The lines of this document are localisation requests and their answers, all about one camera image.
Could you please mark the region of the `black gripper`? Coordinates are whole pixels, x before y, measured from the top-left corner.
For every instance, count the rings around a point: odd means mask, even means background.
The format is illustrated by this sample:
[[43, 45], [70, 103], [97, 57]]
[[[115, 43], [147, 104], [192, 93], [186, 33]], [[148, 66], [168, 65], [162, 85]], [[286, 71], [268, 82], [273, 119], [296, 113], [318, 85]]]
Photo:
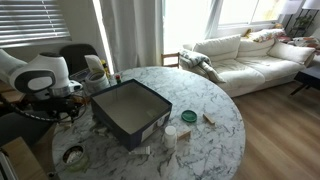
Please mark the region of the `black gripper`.
[[81, 117], [86, 109], [86, 98], [70, 95], [63, 98], [50, 98], [33, 103], [35, 111], [44, 111], [57, 121], [70, 118], [72, 121]]

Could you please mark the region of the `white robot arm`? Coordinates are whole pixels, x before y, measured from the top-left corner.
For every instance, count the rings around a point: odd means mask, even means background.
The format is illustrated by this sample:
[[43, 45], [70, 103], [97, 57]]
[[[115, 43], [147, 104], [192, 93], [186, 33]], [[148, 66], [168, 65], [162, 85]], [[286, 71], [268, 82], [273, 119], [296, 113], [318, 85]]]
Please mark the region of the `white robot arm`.
[[17, 59], [5, 50], [0, 50], [1, 80], [13, 89], [32, 95], [31, 106], [35, 111], [44, 111], [48, 117], [40, 117], [22, 111], [9, 103], [3, 95], [0, 101], [14, 112], [30, 119], [47, 122], [73, 122], [85, 104], [78, 101], [75, 91], [82, 89], [82, 84], [69, 79], [69, 71], [63, 56], [42, 52], [32, 61]]

